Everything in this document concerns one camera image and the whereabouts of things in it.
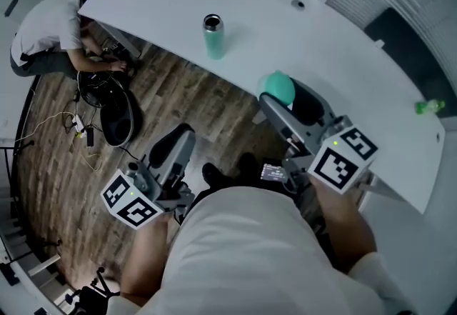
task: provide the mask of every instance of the teal water bottle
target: teal water bottle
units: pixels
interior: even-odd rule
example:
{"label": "teal water bottle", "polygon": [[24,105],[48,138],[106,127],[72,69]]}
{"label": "teal water bottle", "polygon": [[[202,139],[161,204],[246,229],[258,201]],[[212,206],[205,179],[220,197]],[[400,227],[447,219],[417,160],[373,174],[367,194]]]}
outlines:
{"label": "teal water bottle", "polygon": [[215,60],[222,58],[224,55],[224,23],[219,15],[205,16],[203,34],[208,56]]}

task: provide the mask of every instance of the curved desk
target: curved desk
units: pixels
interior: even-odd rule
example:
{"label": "curved desk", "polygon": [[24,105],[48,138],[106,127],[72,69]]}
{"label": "curved desk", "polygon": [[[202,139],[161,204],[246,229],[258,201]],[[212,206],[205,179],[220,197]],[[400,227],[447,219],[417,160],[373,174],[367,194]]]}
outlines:
{"label": "curved desk", "polygon": [[[88,0],[80,14],[167,49],[255,94],[282,70],[347,114],[379,146],[371,170],[420,212],[441,160],[444,128],[417,116],[421,93],[362,30],[318,0]],[[205,15],[226,27],[227,52],[206,55]]]}

